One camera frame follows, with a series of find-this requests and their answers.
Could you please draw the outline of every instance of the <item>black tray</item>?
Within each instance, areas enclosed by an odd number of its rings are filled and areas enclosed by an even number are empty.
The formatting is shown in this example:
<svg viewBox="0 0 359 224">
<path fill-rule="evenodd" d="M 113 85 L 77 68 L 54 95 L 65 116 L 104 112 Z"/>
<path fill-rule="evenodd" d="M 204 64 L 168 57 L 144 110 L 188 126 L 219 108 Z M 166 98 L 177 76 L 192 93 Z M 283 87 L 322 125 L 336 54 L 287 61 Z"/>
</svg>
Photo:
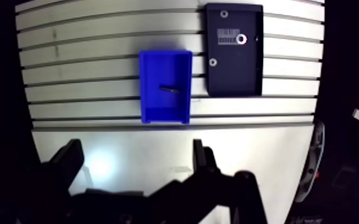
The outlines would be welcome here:
<svg viewBox="0 0 359 224">
<path fill-rule="evenodd" d="M 209 95 L 261 95 L 263 7 L 207 4 L 206 33 Z"/>
</svg>

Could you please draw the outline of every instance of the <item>blue plastic bin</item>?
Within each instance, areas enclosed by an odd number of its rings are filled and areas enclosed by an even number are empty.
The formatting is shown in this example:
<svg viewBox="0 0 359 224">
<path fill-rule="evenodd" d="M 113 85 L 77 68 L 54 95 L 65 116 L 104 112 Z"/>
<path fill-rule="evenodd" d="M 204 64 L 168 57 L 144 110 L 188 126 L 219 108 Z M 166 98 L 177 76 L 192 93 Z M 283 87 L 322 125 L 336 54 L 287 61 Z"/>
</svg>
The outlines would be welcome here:
<svg viewBox="0 0 359 224">
<path fill-rule="evenodd" d="M 141 51 L 142 123 L 190 119 L 192 52 Z"/>
</svg>

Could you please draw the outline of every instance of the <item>white slatwall panel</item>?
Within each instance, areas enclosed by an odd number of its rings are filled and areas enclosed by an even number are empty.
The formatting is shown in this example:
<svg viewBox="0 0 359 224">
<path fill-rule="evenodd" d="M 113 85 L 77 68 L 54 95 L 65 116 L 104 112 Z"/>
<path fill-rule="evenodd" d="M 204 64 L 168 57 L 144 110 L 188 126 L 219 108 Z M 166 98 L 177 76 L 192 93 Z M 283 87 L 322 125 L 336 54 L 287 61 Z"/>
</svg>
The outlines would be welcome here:
<svg viewBox="0 0 359 224">
<path fill-rule="evenodd" d="M 101 39 L 67 43 L 20 52 L 22 66 L 97 57 L 135 55 L 147 49 L 186 49 L 204 52 L 202 35 L 159 35 Z M 265 55 L 321 58 L 323 44 L 288 39 L 264 38 Z"/>
<path fill-rule="evenodd" d="M 320 77 L 321 72 L 321 63 L 314 61 L 264 58 L 263 65 L 263 75 L 269 76 L 317 78 Z M 205 73 L 204 57 L 193 57 L 192 73 Z M 22 71 L 25 84 L 123 78 L 128 76 L 138 76 L 138 74 L 137 58 L 89 61 L 84 63 L 25 69 Z"/>
<path fill-rule="evenodd" d="M 262 95 L 314 96 L 318 93 L 318 83 L 319 81 L 316 80 L 263 79 Z M 26 88 L 26 97 L 29 102 L 139 97 L 139 89 L 139 80 L 83 82 Z M 195 77 L 192 79 L 191 94 L 193 96 L 208 96 L 204 78 Z"/>
<path fill-rule="evenodd" d="M 156 13 L 123 15 L 65 23 L 18 34 L 20 48 L 101 35 L 156 31 L 202 30 L 200 13 Z M 283 18 L 264 17 L 264 33 L 322 40 L 324 26 Z"/>
<path fill-rule="evenodd" d="M 299 98 L 203 98 L 191 100 L 191 115 L 308 114 L 316 99 Z M 29 105 L 33 119 L 71 117 L 140 116 L 139 100 L 68 102 Z"/>
<path fill-rule="evenodd" d="M 197 9 L 208 2 L 261 4 L 263 5 L 265 13 L 324 21 L 324 8 L 322 6 L 293 0 L 205 0 L 200 2 L 198 2 L 198 0 L 81 0 L 20 14 L 16 17 L 16 24 L 17 29 L 21 30 L 33 26 L 90 15 L 141 10 Z"/>
<path fill-rule="evenodd" d="M 195 117 L 189 125 L 260 125 L 273 123 L 311 123 L 313 115 L 257 117 Z M 176 123 L 142 124 L 141 119 L 34 121 L 33 127 L 115 127 L 115 126 L 183 126 Z"/>
</svg>

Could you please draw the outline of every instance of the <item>slatwall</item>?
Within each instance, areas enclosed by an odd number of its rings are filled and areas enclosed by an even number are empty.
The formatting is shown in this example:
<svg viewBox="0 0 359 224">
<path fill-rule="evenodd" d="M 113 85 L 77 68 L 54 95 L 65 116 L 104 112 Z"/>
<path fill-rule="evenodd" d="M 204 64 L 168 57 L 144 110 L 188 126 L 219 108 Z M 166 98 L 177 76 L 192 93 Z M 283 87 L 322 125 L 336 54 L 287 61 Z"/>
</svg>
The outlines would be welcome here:
<svg viewBox="0 0 359 224">
<path fill-rule="evenodd" d="M 264 8 L 262 96 L 209 98 L 203 6 Z M 16 6 L 18 47 L 41 161 L 79 138 L 85 163 L 70 187 L 142 191 L 192 174 L 192 140 L 222 173 L 256 175 L 269 224 L 285 222 L 313 131 L 324 0 L 35 0 Z M 142 125 L 138 53 L 194 53 L 190 125 Z M 216 208 L 201 223 L 229 223 Z"/>
<path fill-rule="evenodd" d="M 203 6 L 262 4 L 262 96 L 209 98 Z M 311 123 L 321 72 L 324 7 L 297 0 L 36 0 L 16 6 L 34 128 L 139 126 L 138 53 L 194 53 L 191 125 Z"/>
</svg>

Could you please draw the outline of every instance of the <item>screw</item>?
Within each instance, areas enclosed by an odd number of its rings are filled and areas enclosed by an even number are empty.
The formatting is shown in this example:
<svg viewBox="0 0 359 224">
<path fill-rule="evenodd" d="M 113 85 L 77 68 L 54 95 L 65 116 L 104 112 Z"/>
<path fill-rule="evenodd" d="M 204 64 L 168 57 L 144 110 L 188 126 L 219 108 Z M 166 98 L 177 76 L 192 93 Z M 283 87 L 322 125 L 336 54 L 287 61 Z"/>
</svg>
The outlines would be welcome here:
<svg viewBox="0 0 359 224">
<path fill-rule="evenodd" d="M 212 66 L 212 67 L 215 67 L 217 65 L 216 58 L 210 58 L 209 65 Z"/>
<path fill-rule="evenodd" d="M 220 11 L 220 16 L 221 16 L 222 18 L 227 18 L 227 17 L 228 17 L 228 11 L 226 11 L 226 10 Z"/>
</svg>

